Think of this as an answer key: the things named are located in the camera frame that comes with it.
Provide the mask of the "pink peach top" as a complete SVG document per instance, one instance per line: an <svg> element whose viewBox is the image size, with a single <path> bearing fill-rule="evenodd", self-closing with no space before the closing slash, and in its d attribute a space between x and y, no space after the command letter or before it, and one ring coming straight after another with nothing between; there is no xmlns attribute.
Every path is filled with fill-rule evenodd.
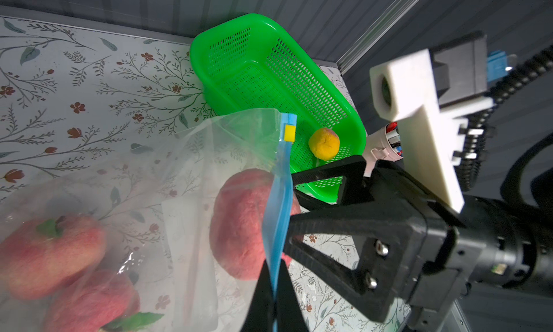
<svg viewBox="0 0 553 332"><path fill-rule="evenodd" d="M107 232L86 215L30 220L1 242L1 288L37 300L69 286L104 258Z"/></svg>

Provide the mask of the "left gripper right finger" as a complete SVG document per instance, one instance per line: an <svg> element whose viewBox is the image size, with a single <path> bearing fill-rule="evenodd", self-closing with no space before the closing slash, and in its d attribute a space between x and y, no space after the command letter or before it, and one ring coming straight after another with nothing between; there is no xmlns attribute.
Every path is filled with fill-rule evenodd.
<svg viewBox="0 0 553 332"><path fill-rule="evenodd" d="M281 261L276 289L276 331L309 332L284 260Z"/></svg>

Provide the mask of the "yellow peach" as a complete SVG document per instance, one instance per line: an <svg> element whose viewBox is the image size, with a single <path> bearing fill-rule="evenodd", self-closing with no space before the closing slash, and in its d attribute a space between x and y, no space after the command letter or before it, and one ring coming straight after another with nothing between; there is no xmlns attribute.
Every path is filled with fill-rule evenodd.
<svg viewBox="0 0 553 332"><path fill-rule="evenodd" d="M312 154L322 161L334 159L340 149L338 135L329 128L321 128L313 133L308 140Z"/></svg>

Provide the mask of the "pink peach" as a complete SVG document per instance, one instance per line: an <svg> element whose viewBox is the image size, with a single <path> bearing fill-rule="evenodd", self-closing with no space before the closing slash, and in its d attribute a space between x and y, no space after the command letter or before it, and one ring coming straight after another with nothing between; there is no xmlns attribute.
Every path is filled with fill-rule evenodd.
<svg viewBox="0 0 553 332"><path fill-rule="evenodd" d="M86 215L30 220L1 242L1 288L37 300L69 286L104 258L107 232Z"/></svg>
<svg viewBox="0 0 553 332"><path fill-rule="evenodd" d="M233 278L257 280L265 261L262 222L274 175L247 169L220 188L210 224L210 248L217 263Z"/></svg>
<svg viewBox="0 0 553 332"><path fill-rule="evenodd" d="M141 299L126 274L99 270L62 290L50 305L44 331L140 331L161 313L141 311Z"/></svg>

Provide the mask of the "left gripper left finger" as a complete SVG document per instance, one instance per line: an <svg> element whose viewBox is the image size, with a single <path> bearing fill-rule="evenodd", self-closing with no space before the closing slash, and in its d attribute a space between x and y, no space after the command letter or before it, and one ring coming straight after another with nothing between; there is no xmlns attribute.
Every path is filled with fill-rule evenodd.
<svg viewBox="0 0 553 332"><path fill-rule="evenodd" d="M274 294L272 280L266 261L263 264L259 280L241 332L273 332L275 328Z"/></svg>

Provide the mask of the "pink peach bottom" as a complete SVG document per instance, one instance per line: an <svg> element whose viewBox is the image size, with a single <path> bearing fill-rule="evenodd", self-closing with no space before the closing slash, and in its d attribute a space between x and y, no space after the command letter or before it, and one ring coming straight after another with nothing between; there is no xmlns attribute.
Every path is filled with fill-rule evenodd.
<svg viewBox="0 0 553 332"><path fill-rule="evenodd" d="M257 280L265 261L262 222L274 175L247 169L220 188L210 224L210 248L217 263L233 278Z"/></svg>

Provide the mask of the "green plastic basket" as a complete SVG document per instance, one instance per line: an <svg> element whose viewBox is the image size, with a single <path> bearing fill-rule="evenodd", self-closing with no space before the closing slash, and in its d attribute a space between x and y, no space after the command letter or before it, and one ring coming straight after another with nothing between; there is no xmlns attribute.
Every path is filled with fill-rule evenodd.
<svg viewBox="0 0 553 332"><path fill-rule="evenodd" d="M193 40L190 62L217 114L263 108L295 117L295 141L285 160L299 192L325 203L363 200L361 119L278 23L247 14L213 27ZM321 128L340 139L338 155L329 161L317 159L308 145Z"/></svg>

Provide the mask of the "pink pen cup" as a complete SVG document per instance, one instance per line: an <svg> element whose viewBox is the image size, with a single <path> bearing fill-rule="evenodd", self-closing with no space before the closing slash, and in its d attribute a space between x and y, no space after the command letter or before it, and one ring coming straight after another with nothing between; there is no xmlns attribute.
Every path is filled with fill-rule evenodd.
<svg viewBox="0 0 553 332"><path fill-rule="evenodd" d="M362 155L366 161L365 177L370 177L378 161L396 162L403 159L403 148L397 123L388 123L385 127L367 136Z"/></svg>

